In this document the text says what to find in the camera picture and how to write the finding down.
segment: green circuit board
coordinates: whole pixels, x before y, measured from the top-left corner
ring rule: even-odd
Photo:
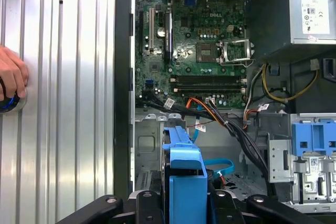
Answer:
[[[172,81],[181,76],[184,79],[190,76],[189,82],[209,79],[210,84],[222,81],[220,77],[245,78],[246,69],[244,66],[221,66],[214,58],[209,59],[208,53],[211,56],[211,52],[207,52],[208,47],[211,47],[210,50],[215,49],[215,43],[220,40],[244,38],[243,3],[200,0],[196,6],[189,7],[183,4],[183,0],[174,2],[172,5],[173,59],[167,63],[163,60],[165,37],[162,36],[162,32],[164,33],[164,14],[168,8],[167,2],[168,0],[136,0],[136,98],[142,98],[143,91],[148,89],[150,82],[150,88],[162,101],[171,98],[177,103],[185,104],[187,97],[198,97],[203,100],[206,97],[215,97],[216,105],[222,109],[243,108],[245,97],[240,92],[220,92],[211,89],[208,92],[203,90],[198,92],[196,86],[194,92],[184,93],[183,91],[176,92],[176,89],[172,87]],[[155,36],[151,47],[148,37],[152,32],[150,20],[153,10],[155,10],[153,20]],[[234,31],[227,31],[228,25],[233,25],[235,27]],[[198,34],[200,29],[205,38],[201,38]],[[205,54],[204,59],[197,59],[197,50]],[[242,48],[240,45],[230,48],[230,55],[233,57],[241,57],[243,53],[244,47]]]

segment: chip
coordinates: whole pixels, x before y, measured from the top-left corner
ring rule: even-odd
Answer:
[[[149,63],[149,71],[158,72],[160,70],[160,62],[159,61],[151,61]]]
[[[196,62],[217,62],[216,43],[197,43]]]
[[[181,27],[188,27],[188,18],[181,17]]]

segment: screw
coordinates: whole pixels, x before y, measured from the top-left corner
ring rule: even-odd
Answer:
[[[152,194],[149,191],[145,192],[145,194],[143,195],[143,197],[151,197],[151,196]]]
[[[117,200],[115,199],[115,198],[108,198],[107,200],[106,200],[106,202],[107,203],[114,203],[114,202],[116,202]]]
[[[256,202],[258,202],[258,203],[263,203],[264,202],[264,199],[261,198],[261,197],[259,197],[259,196],[253,197],[253,200],[256,201]]]
[[[330,196],[330,197],[328,198],[328,201],[331,202],[331,203],[334,203],[334,202],[335,202],[335,198]]]
[[[224,191],[217,191],[216,194],[220,197],[225,196],[225,192]]]

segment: pci express slot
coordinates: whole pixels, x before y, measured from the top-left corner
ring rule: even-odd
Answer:
[[[143,12],[139,12],[139,53],[143,50]]]
[[[164,62],[168,64],[172,59],[172,36],[173,36],[173,18],[171,11],[165,13],[165,40],[164,40]]]
[[[154,49],[154,23],[155,23],[155,9],[149,8],[149,49]]]

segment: dell logo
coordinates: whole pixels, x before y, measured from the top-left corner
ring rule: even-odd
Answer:
[[[211,18],[221,18],[222,14],[221,13],[210,13]]]

